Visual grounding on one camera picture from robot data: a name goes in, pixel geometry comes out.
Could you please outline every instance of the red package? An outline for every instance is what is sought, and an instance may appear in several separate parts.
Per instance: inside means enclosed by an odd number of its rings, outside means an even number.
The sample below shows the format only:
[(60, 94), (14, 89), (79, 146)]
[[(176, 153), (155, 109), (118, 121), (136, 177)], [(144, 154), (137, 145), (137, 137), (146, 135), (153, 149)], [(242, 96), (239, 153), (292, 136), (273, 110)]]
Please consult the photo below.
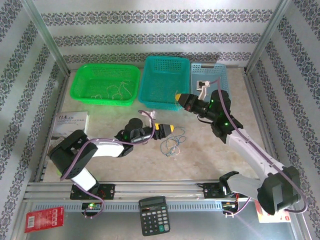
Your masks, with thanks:
[(40, 211), (28, 212), (25, 218), (25, 233), (52, 229), (64, 225), (65, 209), (63, 206)]

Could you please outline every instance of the calculator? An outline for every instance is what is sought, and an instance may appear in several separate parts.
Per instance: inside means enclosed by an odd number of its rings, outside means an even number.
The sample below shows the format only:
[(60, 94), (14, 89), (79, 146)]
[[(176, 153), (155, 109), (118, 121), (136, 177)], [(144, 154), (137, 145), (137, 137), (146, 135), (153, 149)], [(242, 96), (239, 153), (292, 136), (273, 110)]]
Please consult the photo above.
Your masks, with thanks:
[(143, 236), (153, 236), (170, 232), (166, 198), (155, 196), (139, 201)]

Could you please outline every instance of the striped wallpaper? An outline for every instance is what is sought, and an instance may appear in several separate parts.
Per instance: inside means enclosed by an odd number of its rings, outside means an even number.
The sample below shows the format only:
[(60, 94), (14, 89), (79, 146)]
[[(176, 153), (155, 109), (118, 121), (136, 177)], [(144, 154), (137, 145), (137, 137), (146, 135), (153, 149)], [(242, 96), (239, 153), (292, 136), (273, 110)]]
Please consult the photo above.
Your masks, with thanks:
[(0, 7), (0, 240), (7, 240), (45, 149), (65, 75), (20, 1)]
[(34, 3), (70, 69), (143, 67), (150, 55), (244, 67), (279, 0), (72, 0)]
[(292, 1), (250, 73), (278, 159), (300, 172), (312, 239), (320, 239), (319, 4)]

